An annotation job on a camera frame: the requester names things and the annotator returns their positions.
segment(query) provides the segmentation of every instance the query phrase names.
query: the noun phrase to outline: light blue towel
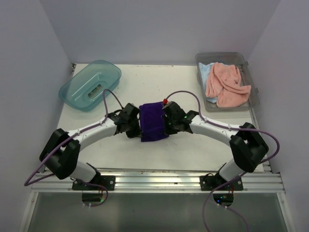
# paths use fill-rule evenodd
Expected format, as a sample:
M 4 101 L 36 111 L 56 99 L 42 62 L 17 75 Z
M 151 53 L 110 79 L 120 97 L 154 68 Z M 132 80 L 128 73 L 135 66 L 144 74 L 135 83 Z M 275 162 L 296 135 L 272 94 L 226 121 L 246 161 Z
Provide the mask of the light blue towel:
M 204 87 L 204 91 L 206 93 L 206 81 L 209 77 L 209 73 L 211 72 L 211 67 L 214 63 L 210 63 L 208 65 L 205 65 L 205 64 L 202 64 L 202 63 L 199 63 L 199 70 L 201 71 L 201 76 L 202 76 L 202 82 L 203 82 L 203 87 Z M 217 97 L 215 98 L 207 98 L 206 97 L 206 100 L 211 102 L 211 103 L 216 103 L 217 102 Z

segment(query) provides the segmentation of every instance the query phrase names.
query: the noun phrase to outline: teal plastic container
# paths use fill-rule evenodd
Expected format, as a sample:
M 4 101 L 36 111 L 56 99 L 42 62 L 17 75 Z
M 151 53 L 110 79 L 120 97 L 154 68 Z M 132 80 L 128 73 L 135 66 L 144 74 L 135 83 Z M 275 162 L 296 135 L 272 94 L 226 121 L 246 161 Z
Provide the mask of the teal plastic container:
M 104 60 L 96 60 L 65 83 L 59 97 L 74 109 L 91 111 L 103 100 L 103 90 L 115 89 L 120 77 L 118 67 Z

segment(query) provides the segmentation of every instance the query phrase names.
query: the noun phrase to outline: white wall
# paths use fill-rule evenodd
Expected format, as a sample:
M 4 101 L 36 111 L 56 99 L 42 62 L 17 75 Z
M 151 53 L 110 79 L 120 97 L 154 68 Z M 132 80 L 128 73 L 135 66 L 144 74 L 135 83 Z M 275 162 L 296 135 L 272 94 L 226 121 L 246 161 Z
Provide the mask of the white wall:
M 0 1 L 0 231 L 15 232 L 69 77 L 65 55 L 38 0 Z
M 40 0 L 70 60 L 194 63 L 205 51 L 249 57 L 280 0 Z
M 309 1 L 282 0 L 249 58 L 259 89 L 257 118 L 274 133 L 280 171 L 297 227 L 309 227 Z

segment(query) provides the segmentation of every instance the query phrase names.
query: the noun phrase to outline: purple cloth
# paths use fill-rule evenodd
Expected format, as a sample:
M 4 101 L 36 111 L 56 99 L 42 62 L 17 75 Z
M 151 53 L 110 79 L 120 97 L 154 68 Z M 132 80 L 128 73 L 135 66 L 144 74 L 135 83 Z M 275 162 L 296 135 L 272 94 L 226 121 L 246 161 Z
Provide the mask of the purple cloth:
M 168 137 L 164 133 L 165 114 L 162 102 L 147 103 L 140 106 L 141 142 L 152 142 Z

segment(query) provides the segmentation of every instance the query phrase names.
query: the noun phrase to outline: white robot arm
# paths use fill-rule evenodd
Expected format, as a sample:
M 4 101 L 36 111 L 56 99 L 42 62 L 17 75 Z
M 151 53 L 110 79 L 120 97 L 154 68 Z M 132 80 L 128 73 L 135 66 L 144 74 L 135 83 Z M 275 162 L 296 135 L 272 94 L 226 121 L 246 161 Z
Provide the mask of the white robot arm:
M 233 158 L 215 176 L 208 176 L 205 179 L 212 188 L 232 180 L 243 172 L 253 172 L 268 152 L 268 146 L 258 132 L 229 130 L 229 128 L 254 129 L 250 123 L 240 126 L 211 120 L 213 124 L 227 128 L 222 129 L 207 123 L 198 112 L 186 113 L 172 101 L 164 105 L 163 111 L 165 134 L 172 135 L 182 131 L 202 134 L 231 147 Z M 55 152 L 45 165 L 59 179 L 71 177 L 86 183 L 98 184 L 101 182 L 99 172 L 90 164 L 79 162 L 79 152 L 98 140 L 123 132 L 126 132 L 129 138 L 140 137 L 141 130 L 137 118 L 139 112 L 137 107 L 129 103 L 124 109 L 119 110 L 118 114 L 115 112 L 108 114 L 104 122 L 103 118 L 84 128 L 68 132 L 58 129 L 46 144 L 40 155 L 40 161 L 58 144 L 77 133 L 78 135 L 68 142 L 64 149 Z

